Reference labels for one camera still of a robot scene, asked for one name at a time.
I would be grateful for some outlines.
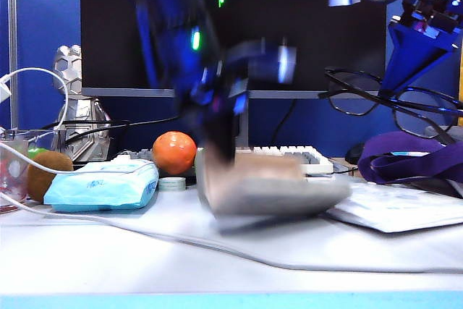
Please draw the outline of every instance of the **eyeglasses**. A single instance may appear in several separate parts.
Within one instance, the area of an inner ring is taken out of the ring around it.
[[[384,105],[392,109],[399,129],[418,137],[439,137],[445,144],[455,143],[447,131],[463,117],[463,103],[451,96],[419,87],[398,93],[381,90],[381,78],[368,72],[326,68],[325,76],[329,89],[318,97],[329,98],[336,110],[364,116]]]

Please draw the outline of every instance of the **computer monitor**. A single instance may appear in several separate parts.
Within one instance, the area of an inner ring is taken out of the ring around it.
[[[386,7],[382,4],[363,1],[352,7],[328,7],[328,0],[204,1],[222,48],[265,38],[297,49],[291,85],[253,82],[252,90],[325,90],[323,69],[327,66],[383,74]],[[149,88],[129,0],[81,0],[81,14],[85,95],[174,94]]]

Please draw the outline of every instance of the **robot figurine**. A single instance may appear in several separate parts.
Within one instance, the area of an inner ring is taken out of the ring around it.
[[[63,124],[65,139],[69,140],[79,134],[106,127],[109,124],[86,124],[86,121],[108,121],[108,114],[100,101],[94,97],[82,95],[82,53],[80,46],[61,46],[56,50],[53,71],[67,84],[69,91],[69,108],[66,121],[79,121],[78,124]],[[54,87],[64,93],[63,86],[54,81]],[[109,151],[109,131],[94,132],[67,143],[65,153],[72,161],[105,161]]]

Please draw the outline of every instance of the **light blue package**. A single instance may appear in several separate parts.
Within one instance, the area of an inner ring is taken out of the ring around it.
[[[76,172],[89,171],[101,173],[56,175],[43,202],[65,212],[139,209],[153,198],[159,178],[154,163],[142,159],[93,162]]]

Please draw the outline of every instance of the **cubicle divider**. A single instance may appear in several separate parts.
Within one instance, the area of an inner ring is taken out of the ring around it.
[[[51,69],[62,45],[80,45],[80,0],[16,0],[17,67]],[[23,72],[17,78],[17,114],[20,128],[38,128],[58,118],[62,94],[52,76]]]
[[[54,54],[61,45],[80,44],[80,0],[16,0],[17,66],[51,68]],[[402,13],[400,1],[388,8],[388,18]],[[392,50],[389,43],[386,56]],[[417,85],[458,95],[459,56],[422,77]],[[37,128],[53,122],[63,98],[51,84],[51,77],[25,73],[18,79],[17,114],[13,120],[24,128]],[[391,110],[378,107],[366,117],[349,117],[334,111],[327,100],[316,93],[297,102],[292,115],[281,128],[278,145],[313,145],[327,156],[344,156],[357,143],[384,132],[397,130]],[[249,102],[249,144],[269,145],[273,131],[290,107],[286,98],[252,98]],[[105,97],[102,104],[112,119],[146,121],[172,116],[176,112],[171,98]],[[162,132],[178,129],[189,132],[184,122],[143,126],[123,135],[117,148],[139,151],[149,148]]]
[[[0,0],[0,76],[9,72],[9,6],[8,0]],[[0,126],[10,127],[9,101],[0,105]]]

